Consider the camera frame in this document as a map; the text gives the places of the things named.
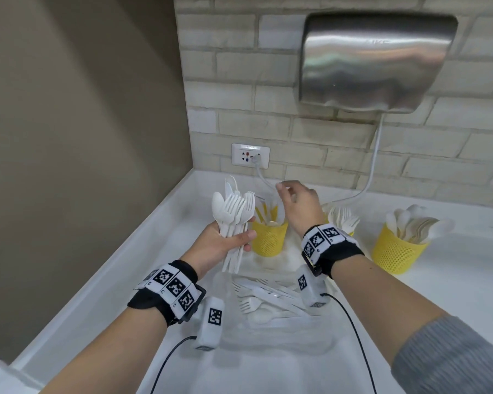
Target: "white counter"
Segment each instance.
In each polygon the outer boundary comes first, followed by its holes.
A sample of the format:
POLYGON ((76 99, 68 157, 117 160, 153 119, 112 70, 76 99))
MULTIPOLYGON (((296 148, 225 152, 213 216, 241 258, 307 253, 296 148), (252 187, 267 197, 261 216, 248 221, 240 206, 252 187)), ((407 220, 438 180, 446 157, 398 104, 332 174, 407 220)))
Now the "white counter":
MULTIPOLYGON (((13 366, 46 383, 93 337, 122 311, 131 296, 131 287, 157 263, 178 258, 211 222, 210 196, 224 176, 195 172, 136 230, 106 265, 88 282, 46 329, 19 356, 13 366)), ((240 189, 260 190, 252 178, 238 179, 240 189)), ((324 199, 342 197, 350 191, 317 187, 324 199)), ((493 343, 493 209, 451 205, 441 202, 368 194, 358 204, 363 221, 356 235, 371 249, 386 211, 412 203, 428 206, 434 216, 454 218, 457 231, 431 244, 413 268, 399 278, 457 315, 493 343), (471 216, 483 215, 483 224, 471 216)), ((348 307, 360 333, 378 392, 402 393, 389 367, 348 307)), ((349 322, 333 326, 333 332, 348 332, 322 356, 305 356, 267 349, 263 352, 219 348, 210 353, 192 350, 183 344, 170 358, 157 392, 194 393, 370 393, 368 378, 357 340, 349 322)), ((143 380, 139 394, 148 394, 162 361, 171 348, 190 333, 188 324, 169 329, 163 345, 143 380)))

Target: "black plastic buckle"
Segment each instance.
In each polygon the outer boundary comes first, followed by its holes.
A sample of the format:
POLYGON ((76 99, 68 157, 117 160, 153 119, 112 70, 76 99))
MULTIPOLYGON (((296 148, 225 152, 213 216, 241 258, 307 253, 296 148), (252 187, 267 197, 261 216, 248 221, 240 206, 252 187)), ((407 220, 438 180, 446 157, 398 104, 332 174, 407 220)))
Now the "black plastic buckle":
POLYGON ((184 313, 182 318, 178 320, 177 322, 178 324, 182 324, 183 322, 188 322, 190 318, 193 316, 193 314, 196 313, 197 307, 203 301, 203 297, 207 295, 207 292, 206 290, 204 290, 203 287, 199 286, 197 283, 195 283, 194 285, 196 285, 196 289, 201 292, 201 295, 197 298, 196 302, 190 307, 190 309, 184 313))
POLYGON ((309 257, 304 251, 301 252, 301 256, 305 260, 306 264, 309 266, 309 269, 312 271, 312 274, 314 274, 314 276, 320 276, 322 274, 323 271, 321 269, 320 263, 317 263, 316 266, 312 265, 309 257))

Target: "person's right hand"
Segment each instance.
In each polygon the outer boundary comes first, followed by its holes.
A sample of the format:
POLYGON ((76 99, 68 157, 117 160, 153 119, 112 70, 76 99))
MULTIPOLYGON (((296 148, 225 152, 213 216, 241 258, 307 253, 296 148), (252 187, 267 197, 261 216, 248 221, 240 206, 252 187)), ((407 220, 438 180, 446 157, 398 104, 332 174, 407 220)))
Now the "person's right hand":
POLYGON ((320 199, 314 189, 309 189, 299 181, 283 181, 276 184, 277 192, 290 226, 303 237, 314 225, 325 224, 325 215, 320 199))

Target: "stainless steel hand dryer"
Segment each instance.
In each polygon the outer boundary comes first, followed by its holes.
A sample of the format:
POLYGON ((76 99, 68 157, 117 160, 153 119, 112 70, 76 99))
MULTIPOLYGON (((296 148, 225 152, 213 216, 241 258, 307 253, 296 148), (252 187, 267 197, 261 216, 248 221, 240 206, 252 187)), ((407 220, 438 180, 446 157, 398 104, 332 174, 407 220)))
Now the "stainless steel hand dryer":
POLYGON ((348 111, 413 112, 433 84, 458 22, 419 12, 307 17, 299 99, 348 111))

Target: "wall socket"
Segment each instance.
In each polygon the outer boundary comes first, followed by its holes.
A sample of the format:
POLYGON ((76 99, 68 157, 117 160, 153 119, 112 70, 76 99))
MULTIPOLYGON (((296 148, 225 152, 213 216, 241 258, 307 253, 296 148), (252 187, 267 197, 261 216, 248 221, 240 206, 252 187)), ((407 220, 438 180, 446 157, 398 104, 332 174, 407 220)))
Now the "wall socket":
POLYGON ((261 158, 261 168, 269 168, 270 148, 267 146, 232 144, 232 164, 256 168, 252 157, 261 158))

